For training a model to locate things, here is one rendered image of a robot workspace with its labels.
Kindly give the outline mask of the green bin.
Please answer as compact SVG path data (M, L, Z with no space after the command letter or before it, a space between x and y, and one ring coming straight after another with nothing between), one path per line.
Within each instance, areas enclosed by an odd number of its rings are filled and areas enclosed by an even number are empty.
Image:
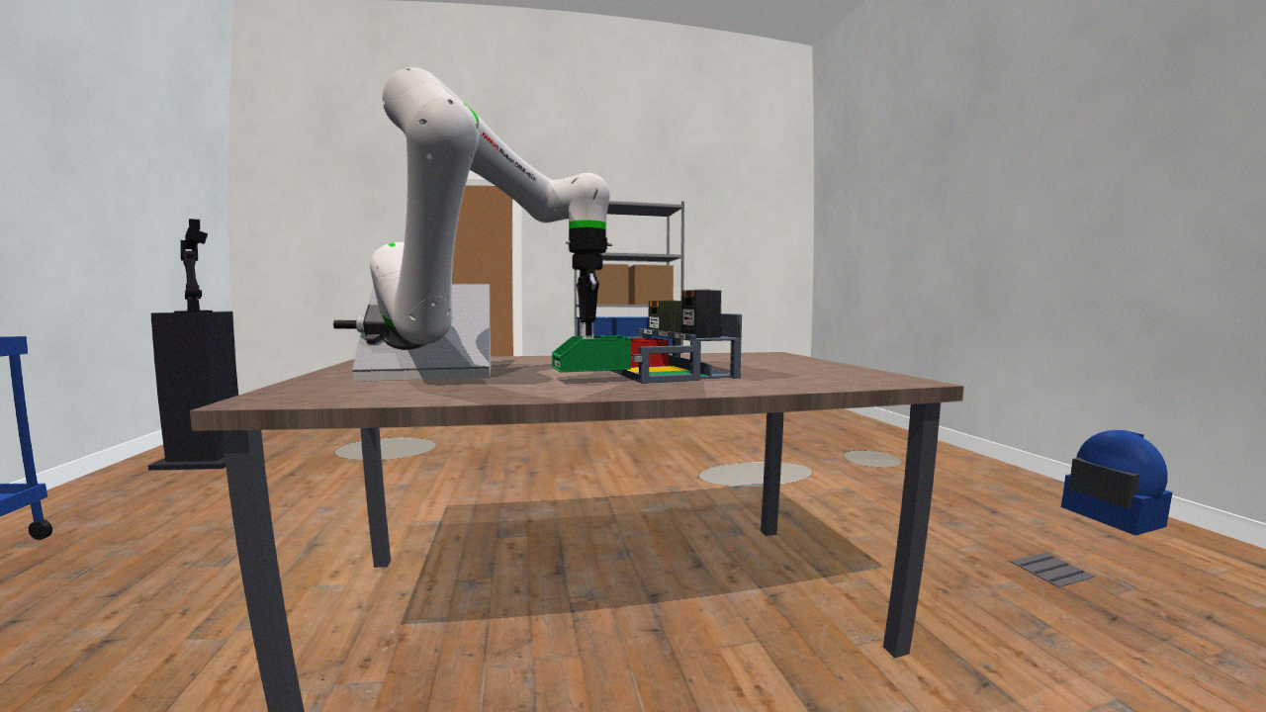
M582 341L580 341L582 340ZM552 352L557 371L630 370L630 338L624 336L570 337Z

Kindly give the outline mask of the red bin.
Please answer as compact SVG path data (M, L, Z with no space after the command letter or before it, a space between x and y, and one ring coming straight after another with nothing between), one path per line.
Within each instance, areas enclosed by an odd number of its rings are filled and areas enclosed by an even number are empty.
M630 340L630 353L639 355L639 347L642 346L668 346L668 341L660 338ZM668 366L668 353L649 353L649 367L656 366ZM639 362L630 361L630 367L639 367Z

